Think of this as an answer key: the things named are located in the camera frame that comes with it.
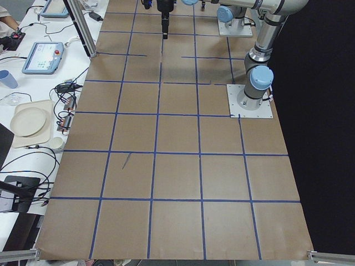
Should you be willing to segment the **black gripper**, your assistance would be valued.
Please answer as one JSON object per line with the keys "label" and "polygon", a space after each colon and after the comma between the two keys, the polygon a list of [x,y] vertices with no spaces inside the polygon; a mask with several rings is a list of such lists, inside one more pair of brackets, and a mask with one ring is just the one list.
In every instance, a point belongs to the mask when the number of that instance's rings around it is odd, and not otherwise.
{"label": "black gripper", "polygon": [[157,0],[157,9],[161,12],[161,27],[163,39],[168,39],[169,13],[174,10],[174,0]]}

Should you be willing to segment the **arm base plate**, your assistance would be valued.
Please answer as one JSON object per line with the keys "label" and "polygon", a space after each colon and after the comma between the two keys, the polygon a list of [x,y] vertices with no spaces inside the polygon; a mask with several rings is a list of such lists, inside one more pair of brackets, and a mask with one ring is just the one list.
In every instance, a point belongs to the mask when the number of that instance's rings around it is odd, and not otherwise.
{"label": "arm base plate", "polygon": [[227,97],[229,102],[230,117],[272,119],[270,100],[267,92],[257,100],[245,95],[243,84],[227,84]]}
{"label": "arm base plate", "polygon": [[252,38],[251,22],[247,18],[233,19],[230,22],[218,21],[219,35],[226,37]]}

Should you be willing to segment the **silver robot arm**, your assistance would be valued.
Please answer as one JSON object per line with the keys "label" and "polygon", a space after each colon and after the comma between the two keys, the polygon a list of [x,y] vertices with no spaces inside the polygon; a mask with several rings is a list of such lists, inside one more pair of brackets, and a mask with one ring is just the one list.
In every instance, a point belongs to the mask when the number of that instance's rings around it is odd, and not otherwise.
{"label": "silver robot arm", "polygon": [[255,45],[247,53],[244,63],[248,81],[237,96],[238,105],[245,110],[257,110],[263,96],[273,82],[273,72],[267,66],[273,50],[273,43],[280,33],[287,17],[299,12],[307,1],[210,1],[219,4],[217,18],[228,23],[243,18],[247,8],[267,11]]}
{"label": "silver robot arm", "polygon": [[219,27],[228,30],[242,30],[248,24],[245,22],[247,8],[240,6],[221,5],[217,9]]}

